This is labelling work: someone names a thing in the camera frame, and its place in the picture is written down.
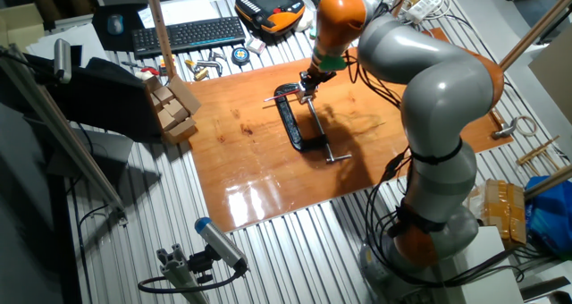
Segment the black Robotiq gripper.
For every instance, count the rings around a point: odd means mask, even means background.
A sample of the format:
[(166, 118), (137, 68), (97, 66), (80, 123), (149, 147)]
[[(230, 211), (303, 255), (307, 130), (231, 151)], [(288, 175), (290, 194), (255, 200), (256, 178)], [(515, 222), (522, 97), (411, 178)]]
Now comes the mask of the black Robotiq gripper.
[(321, 72), (319, 69), (310, 66), (306, 71), (299, 74), (300, 85), (306, 86), (306, 95), (313, 96), (318, 89), (318, 85), (329, 81), (336, 76), (336, 72)]

